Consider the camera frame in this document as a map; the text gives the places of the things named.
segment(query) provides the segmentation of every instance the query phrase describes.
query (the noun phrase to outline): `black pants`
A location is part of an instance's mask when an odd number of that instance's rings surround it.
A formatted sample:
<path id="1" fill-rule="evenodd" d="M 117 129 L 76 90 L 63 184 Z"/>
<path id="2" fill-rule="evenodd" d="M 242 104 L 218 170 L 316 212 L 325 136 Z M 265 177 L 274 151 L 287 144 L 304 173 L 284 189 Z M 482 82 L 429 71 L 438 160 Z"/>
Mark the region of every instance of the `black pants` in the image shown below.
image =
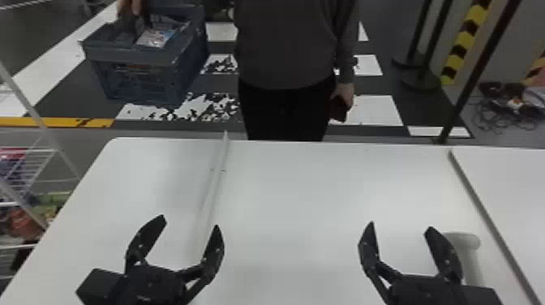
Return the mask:
<path id="1" fill-rule="evenodd" d="M 321 141 L 328 128 L 335 75 L 309 87 L 267 90 L 238 81 L 249 140 Z"/>

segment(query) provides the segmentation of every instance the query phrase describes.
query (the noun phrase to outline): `white table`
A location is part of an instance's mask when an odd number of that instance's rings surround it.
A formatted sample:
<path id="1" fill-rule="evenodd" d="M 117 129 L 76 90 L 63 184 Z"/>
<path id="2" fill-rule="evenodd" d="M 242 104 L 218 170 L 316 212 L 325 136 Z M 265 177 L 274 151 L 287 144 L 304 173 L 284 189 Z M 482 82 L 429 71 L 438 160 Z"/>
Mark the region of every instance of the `white table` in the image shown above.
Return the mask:
<path id="1" fill-rule="evenodd" d="M 190 232 L 220 146 L 110 142 L 0 304 L 77 304 L 87 273 L 121 271 L 134 233 L 159 213 L 169 224 L 149 260 L 195 263 Z M 404 273 L 436 272 L 423 238 L 428 226 L 477 234 L 486 284 L 504 304 L 529 304 L 448 148 L 233 141 L 223 169 L 212 222 L 223 230 L 225 260 L 195 304 L 382 304 L 356 251 L 371 220 L 382 258 Z"/>
<path id="2" fill-rule="evenodd" d="M 499 233 L 514 267 L 545 302 L 545 151 L 454 148 L 453 156 Z"/>

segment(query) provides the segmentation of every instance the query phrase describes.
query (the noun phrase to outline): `black phone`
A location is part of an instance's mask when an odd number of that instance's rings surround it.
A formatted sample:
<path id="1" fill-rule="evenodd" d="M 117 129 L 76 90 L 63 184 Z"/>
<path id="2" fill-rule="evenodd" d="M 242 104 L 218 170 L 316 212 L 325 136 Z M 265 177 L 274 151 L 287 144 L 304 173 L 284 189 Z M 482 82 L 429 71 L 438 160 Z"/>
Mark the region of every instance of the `black phone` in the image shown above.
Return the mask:
<path id="1" fill-rule="evenodd" d="M 336 96 L 331 100 L 331 110 L 329 111 L 329 117 L 339 121 L 346 122 L 346 115 L 348 114 L 348 105 L 341 96 Z"/>

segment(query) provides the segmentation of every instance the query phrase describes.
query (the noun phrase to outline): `yellow floor line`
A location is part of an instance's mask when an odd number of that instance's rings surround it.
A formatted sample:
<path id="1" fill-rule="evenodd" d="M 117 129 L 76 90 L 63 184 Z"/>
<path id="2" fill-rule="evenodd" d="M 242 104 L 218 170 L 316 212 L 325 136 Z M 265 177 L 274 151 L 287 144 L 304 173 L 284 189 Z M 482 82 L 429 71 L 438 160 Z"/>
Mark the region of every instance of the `yellow floor line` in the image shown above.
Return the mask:
<path id="1" fill-rule="evenodd" d="M 113 118 L 42 118 L 47 127 L 108 128 Z M 32 118 L 0 117 L 0 127 L 37 127 Z"/>

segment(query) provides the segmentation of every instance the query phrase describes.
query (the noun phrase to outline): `hand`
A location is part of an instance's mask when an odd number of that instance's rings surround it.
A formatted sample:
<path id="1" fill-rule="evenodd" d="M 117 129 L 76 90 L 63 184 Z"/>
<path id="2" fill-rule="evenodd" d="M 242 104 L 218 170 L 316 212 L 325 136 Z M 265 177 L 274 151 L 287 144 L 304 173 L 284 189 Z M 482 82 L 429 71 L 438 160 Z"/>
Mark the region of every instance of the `hand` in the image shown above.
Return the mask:
<path id="1" fill-rule="evenodd" d="M 342 97 L 342 100 L 345 101 L 348 109 L 352 109 L 352 106 L 354 106 L 354 83 L 337 84 L 335 91 L 331 95 L 331 99 L 336 96 Z"/>
<path id="2" fill-rule="evenodd" d="M 140 12 L 142 11 L 142 1 L 143 0 L 118 0 L 118 12 L 129 6 L 133 14 L 140 15 Z"/>

